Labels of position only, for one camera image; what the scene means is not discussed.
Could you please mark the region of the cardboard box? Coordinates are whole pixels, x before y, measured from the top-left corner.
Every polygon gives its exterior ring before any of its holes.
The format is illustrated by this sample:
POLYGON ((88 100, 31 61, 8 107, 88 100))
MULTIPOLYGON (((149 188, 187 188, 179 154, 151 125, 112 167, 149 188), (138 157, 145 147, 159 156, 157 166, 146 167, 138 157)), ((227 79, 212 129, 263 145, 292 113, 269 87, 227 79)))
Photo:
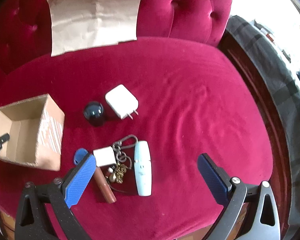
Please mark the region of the cardboard box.
POLYGON ((65 114, 49 94, 0 107, 0 136, 9 140, 0 160, 42 170, 59 171, 65 114))

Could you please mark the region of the brown lip gloss tube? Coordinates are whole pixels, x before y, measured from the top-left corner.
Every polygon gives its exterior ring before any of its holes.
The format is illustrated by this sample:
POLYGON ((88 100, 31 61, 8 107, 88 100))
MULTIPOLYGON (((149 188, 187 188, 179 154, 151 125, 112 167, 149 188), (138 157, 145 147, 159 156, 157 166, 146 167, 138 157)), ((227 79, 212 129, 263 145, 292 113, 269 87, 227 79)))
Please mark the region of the brown lip gloss tube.
POLYGON ((116 202, 116 197, 114 196, 107 180, 100 167, 96 167, 94 172, 94 180, 96 181, 98 188, 100 189, 102 196, 107 203, 113 204, 116 202))

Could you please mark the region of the blue oval tag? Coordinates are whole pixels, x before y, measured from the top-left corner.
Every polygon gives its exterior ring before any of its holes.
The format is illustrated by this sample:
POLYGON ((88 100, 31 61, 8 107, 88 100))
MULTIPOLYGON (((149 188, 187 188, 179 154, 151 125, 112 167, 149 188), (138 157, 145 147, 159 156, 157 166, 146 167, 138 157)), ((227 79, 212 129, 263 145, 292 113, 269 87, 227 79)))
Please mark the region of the blue oval tag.
POLYGON ((85 148, 79 148, 74 155, 74 164, 78 165, 87 154, 88 151, 85 148))

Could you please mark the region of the small white cube charger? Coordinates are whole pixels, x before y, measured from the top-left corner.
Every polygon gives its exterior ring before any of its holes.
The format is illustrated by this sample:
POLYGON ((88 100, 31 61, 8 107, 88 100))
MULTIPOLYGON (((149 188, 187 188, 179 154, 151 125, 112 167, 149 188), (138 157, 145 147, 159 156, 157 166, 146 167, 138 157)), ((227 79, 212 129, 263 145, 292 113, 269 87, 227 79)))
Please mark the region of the small white cube charger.
POLYGON ((114 150, 111 146, 93 150, 97 167, 104 167, 116 163, 114 150))

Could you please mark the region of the metal keyring with chain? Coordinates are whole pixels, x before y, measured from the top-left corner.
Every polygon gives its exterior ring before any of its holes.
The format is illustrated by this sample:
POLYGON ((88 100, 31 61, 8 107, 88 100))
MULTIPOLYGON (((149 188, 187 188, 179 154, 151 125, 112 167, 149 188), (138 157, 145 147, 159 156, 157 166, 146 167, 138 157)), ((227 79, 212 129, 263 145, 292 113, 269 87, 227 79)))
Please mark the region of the metal keyring with chain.
POLYGON ((116 162, 108 167, 106 172, 106 181, 111 190, 119 193, 130 194, 128 191, 116 189, 113 184, 123 184, 125 174, 128 170, 132 170, 132 159, 125 150, 135 148, 138 142, 138 138, 135 135, 130 134, 112 144, 111 148, 114 151, 116 162))

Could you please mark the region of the dark round ball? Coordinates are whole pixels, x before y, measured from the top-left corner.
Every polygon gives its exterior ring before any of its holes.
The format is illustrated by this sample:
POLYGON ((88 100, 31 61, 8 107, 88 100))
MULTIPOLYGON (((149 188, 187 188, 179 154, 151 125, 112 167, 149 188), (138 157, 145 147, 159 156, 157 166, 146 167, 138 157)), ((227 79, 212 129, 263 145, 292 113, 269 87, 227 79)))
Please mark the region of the dark round ball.
POLYGON ((97 101, 89 102, 84 108, 83 115, 93 126, 102 126, 105 122, 104 107, 97 101))

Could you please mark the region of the large white power adapter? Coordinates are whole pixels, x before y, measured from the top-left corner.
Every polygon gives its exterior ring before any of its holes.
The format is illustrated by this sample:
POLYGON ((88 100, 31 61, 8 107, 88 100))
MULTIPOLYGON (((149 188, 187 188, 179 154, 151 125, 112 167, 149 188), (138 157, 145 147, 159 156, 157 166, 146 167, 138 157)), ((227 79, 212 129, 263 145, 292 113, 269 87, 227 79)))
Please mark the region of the large white power adapter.
POLYGON ((122 84, 116 86, 105 95, 105 100, 115 114, 121 119, 138 115, 139 102, 137 98, 122 84))

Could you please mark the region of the light blue tube bottle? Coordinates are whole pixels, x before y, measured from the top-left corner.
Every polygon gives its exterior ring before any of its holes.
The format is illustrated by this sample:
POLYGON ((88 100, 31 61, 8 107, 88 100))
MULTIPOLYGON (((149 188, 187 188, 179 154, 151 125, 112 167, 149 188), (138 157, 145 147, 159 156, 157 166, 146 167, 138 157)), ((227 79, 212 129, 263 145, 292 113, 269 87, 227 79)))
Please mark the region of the light blue tube bottle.
POLYGON ((139 196, 152 194, 152 163, 147 141, 138 141, 134 151, 134 174, 139 196))

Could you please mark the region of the grey plaid blanket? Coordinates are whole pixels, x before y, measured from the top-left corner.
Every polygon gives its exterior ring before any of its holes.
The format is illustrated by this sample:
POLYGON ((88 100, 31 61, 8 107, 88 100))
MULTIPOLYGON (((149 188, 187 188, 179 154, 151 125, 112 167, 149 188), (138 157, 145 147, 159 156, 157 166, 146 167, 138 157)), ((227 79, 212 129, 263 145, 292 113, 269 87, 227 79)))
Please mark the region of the grey plaid blanket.
POLYGON ((248 85, 274 158, 273 188, 282 239, 300 239, 300 82, 255 26, 232 16, 219 44, 248 85))

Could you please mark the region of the red velvet tufted sofa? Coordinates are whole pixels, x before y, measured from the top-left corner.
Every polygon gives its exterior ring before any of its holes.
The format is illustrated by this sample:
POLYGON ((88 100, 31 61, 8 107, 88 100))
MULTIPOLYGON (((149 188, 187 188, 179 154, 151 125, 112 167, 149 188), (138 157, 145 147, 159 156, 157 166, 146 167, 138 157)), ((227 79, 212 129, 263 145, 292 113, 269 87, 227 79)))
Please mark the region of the red velvet tufted sofa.
POLYGON ((72 210, 92 239, 174 239, 212 224, 218 205, 197 169, 201 153, 248 184, 270 178, 271 146, 262 117, 236 68, 217 49, 232 0, 141 0, 132 42, 51 57, 47 0, 0 7, 0 106, 49 94, 65 114, 61 168, 0 161, 0 208, 15 216, 26 182, 61 177, 79 148, 106 147, 129 134, 149 144, 152 194, 140 197, 128 171, 114 204, 91 181, 72 210), (121 120, 105 95, 124 85, 138 115, 121 120), (105 122, 84 117, 92 101, 105 122))

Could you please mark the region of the brown paper sheet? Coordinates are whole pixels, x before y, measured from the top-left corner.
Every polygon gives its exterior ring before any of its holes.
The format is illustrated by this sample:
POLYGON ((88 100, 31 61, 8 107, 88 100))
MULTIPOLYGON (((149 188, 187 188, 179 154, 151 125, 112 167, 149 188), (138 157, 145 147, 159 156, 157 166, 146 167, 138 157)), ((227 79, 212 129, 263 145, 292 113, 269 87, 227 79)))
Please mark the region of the brown paper sheet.
POLYGON ((141 0, 47 0, 51 56, 135 41, 141 0))

